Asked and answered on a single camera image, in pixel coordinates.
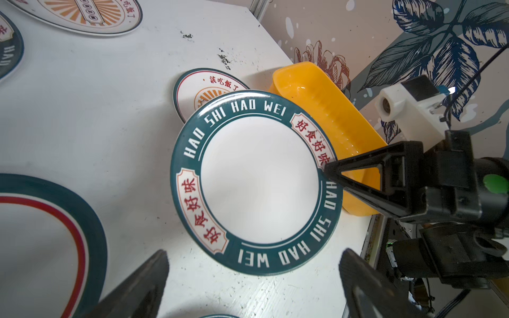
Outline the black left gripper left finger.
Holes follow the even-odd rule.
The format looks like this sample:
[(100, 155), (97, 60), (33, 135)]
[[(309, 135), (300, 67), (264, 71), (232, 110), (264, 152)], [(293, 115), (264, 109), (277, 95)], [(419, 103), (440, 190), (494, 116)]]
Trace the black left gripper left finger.
[(156, 251), (85, 317), (156, 317), (170, 271), (167, 252)]

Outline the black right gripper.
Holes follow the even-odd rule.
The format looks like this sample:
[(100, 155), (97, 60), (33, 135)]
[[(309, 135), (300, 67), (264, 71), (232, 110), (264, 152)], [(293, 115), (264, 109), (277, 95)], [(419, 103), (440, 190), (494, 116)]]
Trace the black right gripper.
[(324, 174), (390, 218), (508, 227), (508, 160), (474, 158), (466, 131), (446, 131), (426, 153), (421, 142), (401, 141), (330, 162)]

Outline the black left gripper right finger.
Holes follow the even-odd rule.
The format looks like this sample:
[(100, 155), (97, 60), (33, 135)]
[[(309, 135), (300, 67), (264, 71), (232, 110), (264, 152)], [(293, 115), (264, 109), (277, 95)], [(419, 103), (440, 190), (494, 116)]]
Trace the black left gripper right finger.
[(389, 280), (357, 253), (346, 249), (339, 263), (349, 317), (425, 317), (408, 296), (399, 294)]

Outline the white flower motif plate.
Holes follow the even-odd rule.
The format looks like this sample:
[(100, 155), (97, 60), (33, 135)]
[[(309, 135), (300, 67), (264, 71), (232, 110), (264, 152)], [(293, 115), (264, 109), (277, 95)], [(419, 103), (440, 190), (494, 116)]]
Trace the white flower motif plate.
[(235, 315), (229, 315), (229, 314), (212, 314), (212, 315), (205, 315), (200, 318), (239, 318)]

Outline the green rim red ring plate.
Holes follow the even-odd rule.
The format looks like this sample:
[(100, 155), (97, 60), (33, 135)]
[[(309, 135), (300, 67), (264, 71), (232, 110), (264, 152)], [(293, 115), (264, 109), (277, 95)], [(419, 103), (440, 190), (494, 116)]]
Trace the green rim red ring plate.
[(2, 317), (82, 317), (106, 272), (106, 235), (86, 201), (40, 178), (1, 175)]

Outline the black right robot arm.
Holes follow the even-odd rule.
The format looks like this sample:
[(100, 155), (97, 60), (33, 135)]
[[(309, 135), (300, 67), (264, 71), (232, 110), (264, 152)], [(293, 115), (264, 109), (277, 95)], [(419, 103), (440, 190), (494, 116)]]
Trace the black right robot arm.
[(468, 132), (448, 130), (429, 150), (402, 141), (330, 162), (325, 175), (386, 217), (423, 225), (387, 249), (404, 277), (486, 289), (508, 276), (508, 161), (475, 158)]

